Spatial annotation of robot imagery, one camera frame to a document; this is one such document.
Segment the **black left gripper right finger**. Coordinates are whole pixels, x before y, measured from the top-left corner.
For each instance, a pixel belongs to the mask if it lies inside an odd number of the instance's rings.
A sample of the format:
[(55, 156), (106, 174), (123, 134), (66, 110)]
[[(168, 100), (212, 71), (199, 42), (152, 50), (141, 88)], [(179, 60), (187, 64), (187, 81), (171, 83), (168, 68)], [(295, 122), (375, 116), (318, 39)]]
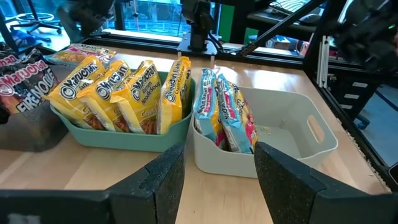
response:
[(254, 162), (274, 224), (367, 224), (366, 193), (256, 143)]

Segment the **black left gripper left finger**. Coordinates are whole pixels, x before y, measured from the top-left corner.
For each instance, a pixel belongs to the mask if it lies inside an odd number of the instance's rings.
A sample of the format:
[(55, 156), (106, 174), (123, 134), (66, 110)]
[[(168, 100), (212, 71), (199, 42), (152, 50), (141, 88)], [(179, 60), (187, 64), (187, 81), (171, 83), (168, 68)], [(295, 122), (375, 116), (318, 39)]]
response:
[(108, 188), (114, 224), (175, 224), (184, 180), (184, 144), (177, 143)]

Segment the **teal plastic bin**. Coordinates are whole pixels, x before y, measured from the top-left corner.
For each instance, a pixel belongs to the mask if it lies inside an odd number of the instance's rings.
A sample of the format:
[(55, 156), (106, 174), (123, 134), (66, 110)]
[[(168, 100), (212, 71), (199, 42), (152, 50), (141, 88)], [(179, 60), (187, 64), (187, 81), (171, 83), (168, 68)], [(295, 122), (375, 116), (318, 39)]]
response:
[(165, 152), (176, 143), (185, 142), (192, 117), (192, 107), (189, 106), (186, 117), (171, 125), (166, 134), (137, 134), (79, 128), (54, 107), (50, 109), (83, 146), (144, 152)]

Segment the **white plastic bin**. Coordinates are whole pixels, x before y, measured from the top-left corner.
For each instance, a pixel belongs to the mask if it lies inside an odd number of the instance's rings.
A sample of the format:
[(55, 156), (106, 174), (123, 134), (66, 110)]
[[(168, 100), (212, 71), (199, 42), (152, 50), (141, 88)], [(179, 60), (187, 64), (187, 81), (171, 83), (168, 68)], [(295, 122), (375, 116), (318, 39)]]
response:
[[(260, 142), (314, 168), (338, 147), (337, 138), (307, 96), (246, 87), (240, 90), (254, 115)], [(195, 164), (203, 172), (257, 176), (252, 154), (223, 151), (197, 131), (193, 132), (193, 151)]]

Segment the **black Maruchan fire noodles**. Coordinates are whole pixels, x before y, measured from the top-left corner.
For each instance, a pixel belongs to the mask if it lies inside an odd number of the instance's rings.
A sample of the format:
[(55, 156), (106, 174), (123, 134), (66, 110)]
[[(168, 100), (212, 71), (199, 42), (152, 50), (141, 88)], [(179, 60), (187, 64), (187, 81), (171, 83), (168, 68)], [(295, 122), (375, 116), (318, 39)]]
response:
[(39, 107), (59, 81), (43, 59), (23, 60), (0, 68), (0, 124), (10, 115)]
[(30, 57), (32, 54), (37, 53), (38, 50), (36, 48), (33, 48), (24, 58), (19, 58), (8, 45), (4, 45), (3, 42), (0, 42), (0, 68), (22, 62), (23, 60)]

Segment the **yellow noodle packet mid-left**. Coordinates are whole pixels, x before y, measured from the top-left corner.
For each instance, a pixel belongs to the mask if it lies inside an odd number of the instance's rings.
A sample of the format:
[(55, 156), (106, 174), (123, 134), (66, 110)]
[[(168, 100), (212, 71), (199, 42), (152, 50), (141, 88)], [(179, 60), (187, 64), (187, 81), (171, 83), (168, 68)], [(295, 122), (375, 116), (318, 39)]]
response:
[(217, 96), (216, 74), (209, 68), (203, 68), (193, 104), (194, 127), (218, 148), (224, 149), (226, 136), (220, 120)]

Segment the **dark grey translucent bin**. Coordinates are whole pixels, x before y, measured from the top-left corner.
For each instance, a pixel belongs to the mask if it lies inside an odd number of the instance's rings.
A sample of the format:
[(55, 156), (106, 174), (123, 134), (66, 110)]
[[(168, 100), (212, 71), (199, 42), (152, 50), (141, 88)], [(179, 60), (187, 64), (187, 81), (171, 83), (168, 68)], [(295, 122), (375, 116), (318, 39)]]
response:
[(56, 146), (67, 129), (45, 101), (37, 108), (12, 114), (0, 124), (0, 149), (41, 152)]

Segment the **black office chair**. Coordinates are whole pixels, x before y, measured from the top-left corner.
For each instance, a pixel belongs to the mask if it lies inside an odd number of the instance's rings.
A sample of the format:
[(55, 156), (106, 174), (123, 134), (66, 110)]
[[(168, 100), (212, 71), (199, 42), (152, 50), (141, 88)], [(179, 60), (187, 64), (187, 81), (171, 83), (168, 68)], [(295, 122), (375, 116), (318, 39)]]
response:
[(6, 32), (18, 47), (50, 43), (62, 36), (63, 27), (55, 15), (62, 0), (0, 0), (0, 16)]

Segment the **black drawer cabinet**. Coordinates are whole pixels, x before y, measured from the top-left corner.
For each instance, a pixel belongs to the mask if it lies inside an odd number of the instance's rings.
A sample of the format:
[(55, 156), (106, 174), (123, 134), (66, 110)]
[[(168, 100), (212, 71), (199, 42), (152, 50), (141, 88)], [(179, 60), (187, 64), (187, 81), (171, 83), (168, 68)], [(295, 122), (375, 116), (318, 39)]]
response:
[(328, 81), (331, 94), (351, 119), (356, 119), (381, 82), (370, 78), (333, 75)]

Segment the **black keyboard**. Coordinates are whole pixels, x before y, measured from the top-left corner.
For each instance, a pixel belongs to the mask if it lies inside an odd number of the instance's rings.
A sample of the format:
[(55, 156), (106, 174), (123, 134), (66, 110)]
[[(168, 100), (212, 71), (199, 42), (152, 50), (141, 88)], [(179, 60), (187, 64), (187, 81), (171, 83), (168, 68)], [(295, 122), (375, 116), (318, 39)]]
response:
[(269, 4), (269, 7), (279, 13), (290, 15), (306, 5), (309, 1), (310, 0), (274, 0)]

